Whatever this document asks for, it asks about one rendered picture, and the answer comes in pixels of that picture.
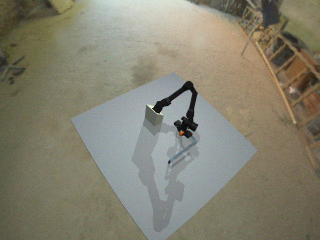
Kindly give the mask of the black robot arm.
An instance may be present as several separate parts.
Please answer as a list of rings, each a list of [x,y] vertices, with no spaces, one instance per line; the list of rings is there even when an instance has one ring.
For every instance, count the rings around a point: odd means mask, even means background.
[[[169,106],[171,103],[171,101],[173,99],[175,99],[176,97],[178,97],[180,94],[184,93],[185,91],[190,90],[192,93],[191,96],[191,100],[190,100],[190,105],[189,105],[189,109],[186,113],[186,117],[183,116],[181,118],[182,121],[182,125],[184,127],[188,126],[188,129],[192,130],[193,132],[197,129],[198,124],[196,124],[193,120],[194,117],[194,107],[195,107],[195,103],[196,103],[196,99],[197,99],[197,95],[198,92],[196,91],[196,89],[194,88],[194,84],[191,81],[186,81],[185,84],[176,92],[174,92],[172,95],[170,95],[169,97],[166,97],[164,99],[162,99],[161,101],[157,101],[155,106],[152,108],[156,113],[159,113],[162,111],[163,107]]]

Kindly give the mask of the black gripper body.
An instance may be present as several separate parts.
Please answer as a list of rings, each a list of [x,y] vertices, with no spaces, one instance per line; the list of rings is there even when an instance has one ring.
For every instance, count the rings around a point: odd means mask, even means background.
[[[181,122],[180,120],[175,121],[175,122],[174,122],[174,125],[177,126],[178,128],[180,128],[180,129],[184,132],[185,137],[186,137],[187,139],[193,135],[190,131],[187,130],[187,129],[188,129],[188,126],[187,126],[187,127],[184,127],[184,126],[182,125],[182,122]]]

